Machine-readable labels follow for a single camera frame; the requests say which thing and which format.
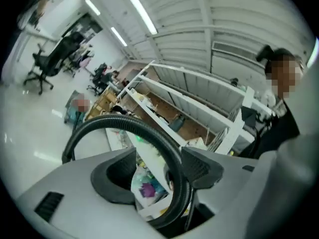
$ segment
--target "glossy tiled floor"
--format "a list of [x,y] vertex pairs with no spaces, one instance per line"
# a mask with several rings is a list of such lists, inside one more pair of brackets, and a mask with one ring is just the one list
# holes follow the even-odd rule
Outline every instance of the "glossy tiled floor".
[[[62,71],[48,78],[54,88],[51,91],[44,85],[39,96],[36,82],[22,85],[28,68],[16,66],[16,83],[0,86],[0,175],[15,199],[61,165],[61,154],[72,132],[72,125],[63,123],[65,104],[72,92],[82,92],[92,102],[96,99],[86,90],[90,82],[84,70],[75,78]],[[84,158],[109,150],[101,129],[86,135],[77,145],[75,155]]]

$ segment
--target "black cable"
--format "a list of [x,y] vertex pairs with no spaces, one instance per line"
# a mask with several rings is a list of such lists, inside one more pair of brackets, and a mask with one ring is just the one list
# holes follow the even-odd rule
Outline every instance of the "black cable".
[[71,159],[75,160],[72,152],[77,143],[89,132],[101,128],[121,129],[142,137],[159,150],[169,167],[174,182],[172,201],[166,212],[149,221],[149,224],[156,229],[162,229],[181,217],[188,206],[191,187],[181,169],[179,148],[168,135],[157,131],[140,119],[123,115],[103,115],[84,122],[67,142],[62,154],[62,163],[67,163]]

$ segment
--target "ceiling light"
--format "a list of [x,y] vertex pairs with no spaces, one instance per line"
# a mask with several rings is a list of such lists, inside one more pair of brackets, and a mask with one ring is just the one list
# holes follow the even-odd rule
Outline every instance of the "ceiling light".
[[123,44],[123,46],[126,47],[127,46],[126,42],[123,40],[123,38],[120,36],[120,34],[116,31],[116,29],[111,27],[111,30],[116,35],[116,37],[120,40],[120,42]]
[[138,11],[138,13],[141,15],[142,20],[144,21],[145,25],[148,27],[151,34],[157,34],[157,30],[151,21],[150,16],[144,9],[143,5],[141,4],[140,0],[130,0],[132,4],[134,5],[135,9]]
[[85,0],[86,4],[92,9],[93,12],[98,16],[100,15],[100,11],[95,7],[95,5],[91,2],[91,0]]
[[318,53],[319,53],[319,40],[318,38],[316,38],[314,50],[307,63],[308,68],[310,68],[314,64],[315,60],[317,59]]

